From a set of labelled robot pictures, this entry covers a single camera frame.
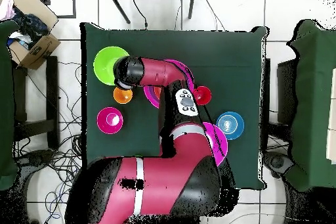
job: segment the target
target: table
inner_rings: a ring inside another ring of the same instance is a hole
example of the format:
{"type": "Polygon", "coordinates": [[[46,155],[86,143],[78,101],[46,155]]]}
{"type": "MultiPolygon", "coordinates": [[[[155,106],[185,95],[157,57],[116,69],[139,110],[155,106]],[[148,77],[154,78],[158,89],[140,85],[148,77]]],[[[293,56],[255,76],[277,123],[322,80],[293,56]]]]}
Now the table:
{"type": "MultiPolygon", "coordinates": [[[[263,63],[263,43],[266,28],[254,32],[205,31],[146,31],[101,30],[91,24],[81,24],[83,63],[87,64],[87,162],[99,156],[157,156],[158,109],[146,99],[143,88],[133,91],[130,103],[118,104],[113,96],[114,86],[101,83],[93,72],[93,62],[99,50],[118,46],[130,55],[156,59],[175,59],[191,69],[197,85],[212,92],[207,105],[211,119],[227,111],[239,113],[245,121],[245,131],[239,139],[229,141],[228,155],[233,187],[263,189],[258,171],[260,150],[260,90],[263,63]],[[124,125],[115,135],[103,134],[96,126],[96,116],[107,106],[121,111],[124,125]]],[[[204,109],[201,118],[208,122],[204,109]]],[[[225,162],[219,171],[225,174],[225,162]]]]}

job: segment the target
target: red cup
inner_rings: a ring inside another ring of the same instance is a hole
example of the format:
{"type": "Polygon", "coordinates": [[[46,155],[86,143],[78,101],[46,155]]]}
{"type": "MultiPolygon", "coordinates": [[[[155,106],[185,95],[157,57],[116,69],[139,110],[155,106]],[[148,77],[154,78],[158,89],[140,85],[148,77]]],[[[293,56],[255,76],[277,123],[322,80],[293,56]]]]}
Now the red cup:
{"type": "Polygon", "coordinates": [[[161,87],[154,87],[155,96],[159,99],[161,94],[161,87]]]}
{"type": "Polygon", "coordinates": [[[198,105],[206,105],[211,100],[211,91],[206,86],[199,86],[192,93],[198,105]]]}

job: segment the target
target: blue bowl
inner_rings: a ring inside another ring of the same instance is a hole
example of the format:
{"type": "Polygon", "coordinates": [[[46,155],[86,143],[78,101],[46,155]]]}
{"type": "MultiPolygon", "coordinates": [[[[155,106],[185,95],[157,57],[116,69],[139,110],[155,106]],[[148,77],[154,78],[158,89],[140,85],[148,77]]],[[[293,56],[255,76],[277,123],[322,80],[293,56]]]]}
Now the blue bowl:
{"type": "Polygon", "coordinates": [[[244,131],[244,120],[235,112],[225,112],[219,116],[216,125],[228,140],[237,139],[244,131]]]}

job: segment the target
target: orange cup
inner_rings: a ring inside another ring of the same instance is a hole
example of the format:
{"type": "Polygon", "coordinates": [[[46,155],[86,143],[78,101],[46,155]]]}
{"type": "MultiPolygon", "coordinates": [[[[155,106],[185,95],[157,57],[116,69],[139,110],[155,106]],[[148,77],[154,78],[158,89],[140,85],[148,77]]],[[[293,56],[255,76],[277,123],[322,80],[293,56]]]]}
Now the orange cup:
{"type": "Polygon", "coordinates": [[[133,97],[133,92],[132,90],[122,90],[116,87],[113,91],[113,98],[115,99],[116,102],[120,104],[126,104],[131,101],[133,97]]]}

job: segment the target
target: cardboard box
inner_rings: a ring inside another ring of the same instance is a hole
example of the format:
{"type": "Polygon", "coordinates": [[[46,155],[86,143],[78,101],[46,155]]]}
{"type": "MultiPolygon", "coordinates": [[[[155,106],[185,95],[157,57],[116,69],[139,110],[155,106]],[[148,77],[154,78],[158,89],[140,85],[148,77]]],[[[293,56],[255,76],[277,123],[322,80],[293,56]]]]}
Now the cardboard box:
{"type": "Polygon", "coordinates": [[[10,52],[13,61],[15,61],[19,66],[36,70],[60,45],[60,41],[50,34],[50,31],[58,22],[58,18],[55,13],[53,13],[52,10],[50,10],[40,0],[14,0],[14,5],[24,14],[34,14],[48,27],[49,35],[41,37],[41,39],[35,44],[33,48],[31,48],[30,51],[19,44],[17,41],[14,41],[9,46],[9,48],[15,52],[15,54],[10,52]]]}

